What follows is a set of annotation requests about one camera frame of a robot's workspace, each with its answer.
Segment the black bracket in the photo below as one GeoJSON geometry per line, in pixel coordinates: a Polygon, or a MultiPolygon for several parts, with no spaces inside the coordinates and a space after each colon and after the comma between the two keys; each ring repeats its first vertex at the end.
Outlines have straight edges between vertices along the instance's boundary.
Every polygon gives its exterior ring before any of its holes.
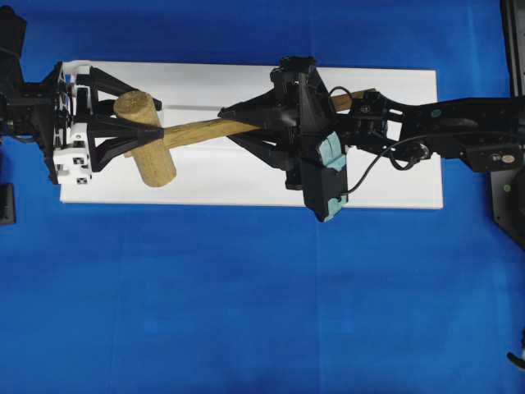
{"type": "Polygon", "coordinates": [[[346,203],[343,146],[334,132],[336,111],[312,57],[283,57],[270,74],[274,88],[219,112],[219,117],[260,127],[230,136],[273,168],[286,171],[285,186],[303,190],[319,221],[346,203]]]}

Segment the white board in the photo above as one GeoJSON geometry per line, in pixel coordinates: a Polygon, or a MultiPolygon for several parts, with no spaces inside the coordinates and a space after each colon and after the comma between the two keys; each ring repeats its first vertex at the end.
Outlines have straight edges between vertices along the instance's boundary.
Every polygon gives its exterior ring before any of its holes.
{"type": "MultiPolygon", "coordinates": [[[[231,66],[141,62],[69,62],[66,69],[91,64],[162,100],[164,126],[217,117],[221,107],[251,99],[272,88],[273,66],[231,66]]],[[[423,70],[386,70],[320,67],[328,89],[343,85],[357,91],[376,88],[407,104],[437,99],[436,73],[423,70]]],[[[399,127],[390,125],[391,132],[399,127]]],[[[219,138],[171,150],[177,177],[154,189],[140,179],[135,162],[115,158],[89,186],[62,186],[65,203],[205,204],[301,206],[300,191],[286,190],[285,173],[268,167],[228,140],[219,138]]],[[[374,159],[351,149],[347,156],[349,186],[374,159]]],[[[382,159],[361,188],[350,196],[349,207],[442,208],[441,162],[434,155],[407,172],[382,159]]]]}

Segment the wooden handle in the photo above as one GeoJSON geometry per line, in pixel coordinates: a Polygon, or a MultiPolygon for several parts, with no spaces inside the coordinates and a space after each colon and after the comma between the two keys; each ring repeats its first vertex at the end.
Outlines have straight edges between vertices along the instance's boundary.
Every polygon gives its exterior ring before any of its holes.
{"type": "MultiPolygon", "coordinates": [[[[365,92],[374,89],[361,90],[352,93],[355,99],[361,99],[365,92]]],[[[347,94],[333,96],[331,101],[336,107],[336,111],[344,111],[352,106],[352,98],[347,94]]],[[[241,123],[239,121],[228,121],[226,119],[214,119],[212,121],[196,121],[185,125],[167,127],[164,130],[164,145],[168,149],[177,146],[196,144],[212,138],[225,137],[227,135],[245,133],[246,131],[257,130],[258,127],[241,123]]]]}
{"type": "MultiPolygon", "coordinates": [[[[118,117],[161,126],[152,97],[144,92],[133,91],[119,97],[113,109],[118,117]]],[[[144,183],[151,187],[161,187],[170,183],[176,176],[171,154],[162,140],[155,140],[131,151],[144,183]]]]}

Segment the robotic arm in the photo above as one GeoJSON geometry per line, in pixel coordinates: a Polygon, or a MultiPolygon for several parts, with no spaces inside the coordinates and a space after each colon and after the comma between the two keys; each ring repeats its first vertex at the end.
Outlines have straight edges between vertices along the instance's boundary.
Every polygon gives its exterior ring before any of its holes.
{"type": "MultiPolygon", "coordinates": [[[[119,96],[135,89],[97,68],[65,70],[59,62],[42,82],[25,82],[20,68],[25,25],[10,7],[0,8],[0,139],[35,142],[52,183],[86,187],[117,155],[163,137],[162,128],[114,117],[114,100],[101,101],[98,93],[119,96]]],[[[341,87],[328,92],[312,57],[284,57],[270,78],[272,90],[223,108],[219,117],[257,128],[229,138],[284,171],[285,187],[303,191],[305,205],[321,222],[339,212],[383,157],[401,171],[434,153],[460,158],[475,172],[523,166],[524,97],[422,106],[396,103],[376,91],[353,98],[341,87]],[[351,99],[348,113],[336,111],[331,94],[337,89],[351,99]],[[387,137],[389,121],[401,124],[399,140],[387,137]],[[346,152],[352,146],[376,158],[349,188],[346,152]]],[[[158,100],[155,104],[162,107],[158,100]]],[[[512,196],[516,223],[525,235],[522,178],[515,178],[512,196]]],[[[0,222],[14,222],[12,188],[1,191],[0,222]]]]}

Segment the blue fabric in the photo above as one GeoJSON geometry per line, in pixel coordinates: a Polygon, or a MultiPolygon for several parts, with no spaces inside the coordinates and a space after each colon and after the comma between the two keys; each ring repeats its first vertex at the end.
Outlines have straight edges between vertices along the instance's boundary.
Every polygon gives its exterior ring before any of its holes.
{"type": "MultiPolygon", "coordinates": [[[[28,80],[78,58],[297,54],[436,69],[441,100],[509,94],[495,0],[12,5],[28,80]]],[[[0,228],[2,393],[525,389],[504,357],[525,325],[525,255],[462,163],[443,162],[441,211],[320,224],[305,208],[63,205],[35,147],[4,148],[18,224],[0,228]]]]}

